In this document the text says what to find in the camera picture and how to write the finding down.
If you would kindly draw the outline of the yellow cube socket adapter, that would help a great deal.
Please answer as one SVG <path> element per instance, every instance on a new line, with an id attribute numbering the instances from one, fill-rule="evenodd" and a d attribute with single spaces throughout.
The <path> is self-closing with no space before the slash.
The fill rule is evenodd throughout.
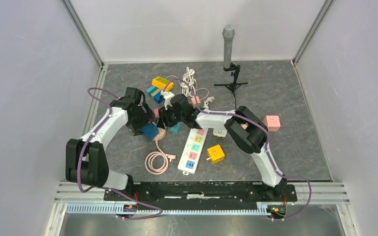
<path id="1" fill-rule="evenodd" d="M 225 158 L 225 154 L 220 145 L 215 145 L 207 149 L 208 158 L 211 164 L 221 162 Z"/>

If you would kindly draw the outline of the small pink plug adapter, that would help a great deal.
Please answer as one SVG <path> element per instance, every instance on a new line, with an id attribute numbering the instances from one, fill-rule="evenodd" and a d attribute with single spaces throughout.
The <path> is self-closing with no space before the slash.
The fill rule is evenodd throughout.
<path id="1" fill-rule="evenodd" d="M 191 97 L 191 104 L 193 106 L 200 106 L 201 105 L 201 99 L 198 96 Z"/>

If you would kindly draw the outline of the beige cube socket adapter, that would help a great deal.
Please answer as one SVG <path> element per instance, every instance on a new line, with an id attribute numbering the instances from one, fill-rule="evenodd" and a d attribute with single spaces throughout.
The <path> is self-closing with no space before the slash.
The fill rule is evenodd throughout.
<path id="1" fill-rule="evenodd" d="M 241 127 L 246 130 L 248 128 L 248 125 L 246 123 L 241 124 Z"/>

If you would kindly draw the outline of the white plug adapter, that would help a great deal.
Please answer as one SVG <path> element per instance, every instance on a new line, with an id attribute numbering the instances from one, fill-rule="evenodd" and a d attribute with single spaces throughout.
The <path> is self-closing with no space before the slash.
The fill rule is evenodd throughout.
<path id="1" fill-rule="evenodd" d="M 213 135 L 217 138 L 225 138 L 227 136 L 227 131 L 224 129 L 213 129 Z"/>

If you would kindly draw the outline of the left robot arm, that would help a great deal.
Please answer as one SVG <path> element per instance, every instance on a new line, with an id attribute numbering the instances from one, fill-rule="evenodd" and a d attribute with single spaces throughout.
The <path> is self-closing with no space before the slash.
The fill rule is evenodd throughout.
<path id="1" fill-rule="evenodd" d="M 105 150 L 122 128 L 126 127 L 132 136 L 143 134 L 143 128 L 154 122 L 155 115 L 146 103 L 144 92 L 137 88 L 126 88 L 123 97 L 115 96 L 108 103 L 101 120 L 79 139 L 70 139 L 65 150 L 65 178 L 77 183 L 83 193 L 92 188 L 116 189 L 122 200 L 130 200 L 135 187 L 132 177 L 111 170 Z"/>

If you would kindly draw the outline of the blue white cube adapter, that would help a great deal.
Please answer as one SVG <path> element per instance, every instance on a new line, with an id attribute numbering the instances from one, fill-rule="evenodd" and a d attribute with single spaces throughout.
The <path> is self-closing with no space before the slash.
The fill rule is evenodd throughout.
<path id="1" fill-rule="evenodd" d="M 141 132 L 150 141 L 153 141 L 156 138 L 156 136 L 159 134 L 158 127 L 154 123 L 149 123 L 145 125 L 143 128 L 141 128 Z"/>

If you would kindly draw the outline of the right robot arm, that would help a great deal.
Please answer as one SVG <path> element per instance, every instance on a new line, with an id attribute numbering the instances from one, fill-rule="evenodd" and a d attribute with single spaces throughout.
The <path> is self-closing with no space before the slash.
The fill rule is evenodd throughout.
<path id="1" fill-rule="evenodd" d="M 231 111 L 211 111 L 194 107 L 183 94 L 162 92 L 164 106 L 159 121 L 164 127 L 182 122 L 191 129 L 225 130 L 237 147 L 248 153 L 261 174 L 265 196 L 276 201 L 284 195 L 287 179 L 278 168 L 269 147 L 268 128 L 247 107 Z"/>

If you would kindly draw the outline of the pink cube socket adapter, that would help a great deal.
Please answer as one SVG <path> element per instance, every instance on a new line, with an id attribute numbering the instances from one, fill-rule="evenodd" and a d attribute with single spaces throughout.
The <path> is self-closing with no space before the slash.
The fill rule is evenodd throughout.
<path id="1" fill-rule="evenodd" d="M 281 121 L 278 115 L 265 116 L 263 123 L 267 126 L 269 132 L 277 132 L 281 127 Z"/>

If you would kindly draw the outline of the pink round socket reel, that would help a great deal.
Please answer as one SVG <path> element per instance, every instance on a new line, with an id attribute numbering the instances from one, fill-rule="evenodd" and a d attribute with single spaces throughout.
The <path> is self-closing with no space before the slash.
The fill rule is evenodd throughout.
<path id="1" fill-rule="evenodd" d="M 158 128 L 158 134 L 153 138 L 154 141 L 159 141 L 163 139 L 166 135 L 166 130 L 163 128 Z"/>

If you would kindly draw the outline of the white multicolour power strip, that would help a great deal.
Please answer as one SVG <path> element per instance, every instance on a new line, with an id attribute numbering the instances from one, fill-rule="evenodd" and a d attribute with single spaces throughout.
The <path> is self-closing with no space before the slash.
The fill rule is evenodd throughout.
<path id="1" fill-rule="evenodd" d="M 185 105 L 183 107 L 182 123 L 190 128 L 178 164 L 178 170 L 184 175 L 195 174 L 210 129 L 210 127 L 206 126 L 204 123 L 197 123 L 197 116 L 201 115 L 201 118 L 204 116 L 204 114 L 199 111 L 199 108 L 201 108 L 201 106 L 193 106 L 191 103 L 189 103 L 189 106 Z"/>

